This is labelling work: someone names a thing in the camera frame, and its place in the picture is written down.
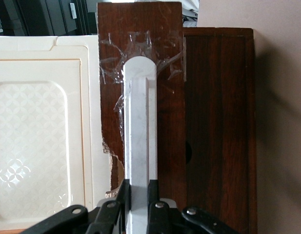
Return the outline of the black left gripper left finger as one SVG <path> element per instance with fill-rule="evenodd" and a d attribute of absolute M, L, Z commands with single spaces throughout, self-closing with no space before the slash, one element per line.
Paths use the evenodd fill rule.
<path fill-rule="evenodd" d="M 125 231 L 131 208 L 130 181 L 125 179 L 115 199 L 107 200 L 100 206 L 87 234 L 121 234 Z"/>

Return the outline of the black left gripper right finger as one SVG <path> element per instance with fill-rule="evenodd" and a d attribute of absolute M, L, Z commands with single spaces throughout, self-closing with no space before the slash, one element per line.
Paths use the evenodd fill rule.
<path fill-rule="evenodd" d="M 147 194 L 147 234 L 182 234 L 181 213 L 176 202 L 160 198 L 159 183 L 150 180 Z"/>

